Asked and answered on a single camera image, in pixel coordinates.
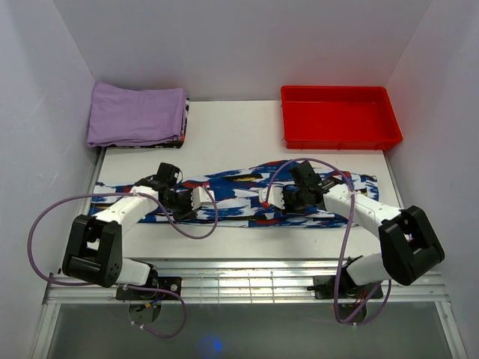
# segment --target blue white red fabric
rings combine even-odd
[[[268,162],[245,170],[225,171],[218,174],[192,177],[183,180],[176,187],[178,192],[186,191],[200,185],[208,185],[215,193],[216,204],[219,208],[219,225],[226,227],[304,227],[304,228],[331,228],[345,227],[347,220],[335,213],[327,212],[315,207],[309,207],[303,215],[283,215],[275,207],[264,208],[259,201],[258,192],[269,185],[271,176],[286,161]],[[275,185],[294,185],[289,170],[294,164],[288,165],[276,177]],[[337,176],[337,173],[325,168],[315,168],[314,171],[326,178]],[[377,179],[365,174],[351,174],[354,189],[374,200],[379,199]],[[128,192],[133,184],[119,185],[98,182],[91,203],[90,215],[97,213],[119,200],[115,197],[102,197],[107,192]],[[214,222],[215,210],[213,205],[202,207],[197,212],[195,220],[184,220],[185,224],[211,225]],[[168,223],[165,215],[157,209],[146,216],[143,223]]]

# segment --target purple towel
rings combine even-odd
[[[170,90],[123,90],[97,82],[91,96],[87,144],[150,146],[180,138],[186,93]]]

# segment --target white table surface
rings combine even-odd
[[[260,163],[314,157],[344,171],[377,176],[380,200],[397,206],[397,197],[381,151],[288,150],[283,142],[278,101],[192,102],[186,141],[181,149],[106,151],[99,181],[127,184],[156,173],[160,162],[183,171],[185,178]],[[209,227],[183,225],[193,234]],[[203,240],[187,239],[166,224],[137,224],[123,239],[123,256],[161,259],[332,259],[338,258],[343,229],[218,227]],[[353,228],[347,255],[379,251],[379,241]]]

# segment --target white wall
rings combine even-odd
[[[384,86],[430,0],[55,0],[95,79],[193,99]]]
[[[424,208],[470,358],[479,358],[479,3],[433,0],[387,85],[404,141],[390,153],[406,204]]]
[[[28,358],[45,282],[30,269],[29,227],[85,190],[93,77],[51,0],[0,0],[0,358]],[[78,204],[46,218],[35,256],[56,271]]]

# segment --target red tray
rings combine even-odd
[[[403,140],[385,88],[283,86],[287,148],[388,150]]]

